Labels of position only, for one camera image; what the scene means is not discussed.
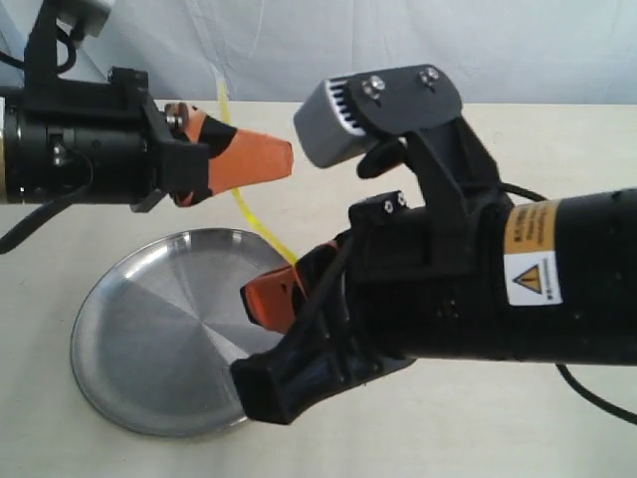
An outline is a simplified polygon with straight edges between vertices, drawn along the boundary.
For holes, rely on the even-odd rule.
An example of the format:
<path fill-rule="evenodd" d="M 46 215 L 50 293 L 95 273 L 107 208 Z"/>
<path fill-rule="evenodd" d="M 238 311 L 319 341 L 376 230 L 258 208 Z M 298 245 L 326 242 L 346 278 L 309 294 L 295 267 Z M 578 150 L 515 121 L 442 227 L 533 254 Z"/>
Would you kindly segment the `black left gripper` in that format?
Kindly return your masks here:
<path fill-rule="evenodd" d="M 169 194 L 175 205 L 192 207 L 293 172 L 285 139 L 234 127 L 187 103 L 163 111 L 147 73 L 132 69 L 112 69 L 105 83 L 53 76 L 5 88 L 5 203 L 70 196 L 77 204 L 147 212 Z"/>

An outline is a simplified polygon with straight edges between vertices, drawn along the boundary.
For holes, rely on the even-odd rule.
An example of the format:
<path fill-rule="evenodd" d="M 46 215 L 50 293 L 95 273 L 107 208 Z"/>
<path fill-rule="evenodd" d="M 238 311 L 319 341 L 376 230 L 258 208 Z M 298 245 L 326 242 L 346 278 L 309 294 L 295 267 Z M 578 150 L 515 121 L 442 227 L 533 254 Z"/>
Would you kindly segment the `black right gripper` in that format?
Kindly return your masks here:
<path fill-rule="evenodd" d="M 249 321 L 285 334 L 231 365 L 249 419 L 289 425 L 420 358 L 504 355 L 502 254 L 513 204 L 495 161 L 468 122 L 453 119 L 382 145 L 360 165 L 373 174 L 396 162 L 413 172 L 423 206 L 387 213 L 378 198 L 363 200 L 345 230 L 241 288 Z"/>

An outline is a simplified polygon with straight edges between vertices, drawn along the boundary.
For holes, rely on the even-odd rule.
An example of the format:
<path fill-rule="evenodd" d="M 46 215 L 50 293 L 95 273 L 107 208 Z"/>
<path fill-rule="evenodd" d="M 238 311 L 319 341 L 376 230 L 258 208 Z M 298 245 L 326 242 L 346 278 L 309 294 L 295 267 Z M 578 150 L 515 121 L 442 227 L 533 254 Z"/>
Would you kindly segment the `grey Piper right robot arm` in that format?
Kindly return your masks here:
<path fill-rule="evenodd" d="M 231 366 L 247 416 L 290 424 L 420 359 L 455 359 L 551 363 L 634 423 L 570 367 L 636 362 L 635 191 L 549 200 L 505 183 L 462 119 L 381 141 L 357 173 L 398 165 L 423 206 L 396 191 L 362 200 L 347 230 L 242 288 L 250 320 L 282 335 Z"/>

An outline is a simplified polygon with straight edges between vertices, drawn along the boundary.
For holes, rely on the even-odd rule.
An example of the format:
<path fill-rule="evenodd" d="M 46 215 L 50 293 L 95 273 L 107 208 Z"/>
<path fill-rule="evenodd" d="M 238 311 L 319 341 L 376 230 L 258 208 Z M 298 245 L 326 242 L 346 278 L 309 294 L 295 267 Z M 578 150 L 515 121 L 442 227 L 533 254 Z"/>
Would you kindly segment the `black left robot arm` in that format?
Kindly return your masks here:
<path fill-rule="evenodd" d="M 235 187 L 291 175 L 292 145 L 185 103 L 160 109 L 145 72 L 107 82 L 53 77 L 1 95 L 1 200 L 127 205 L 169 196 L 190 207 Z"/>

